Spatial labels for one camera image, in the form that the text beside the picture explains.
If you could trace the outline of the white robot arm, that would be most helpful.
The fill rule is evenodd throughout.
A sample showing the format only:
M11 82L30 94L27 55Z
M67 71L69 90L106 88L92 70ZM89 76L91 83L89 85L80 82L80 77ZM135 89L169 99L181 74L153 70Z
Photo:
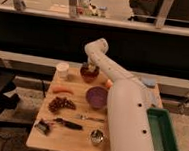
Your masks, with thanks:
M85 45L88 61L112 81L108 92L108 128L111 151L154 151L148 121L148 88L130 71L106 55L106 39Z

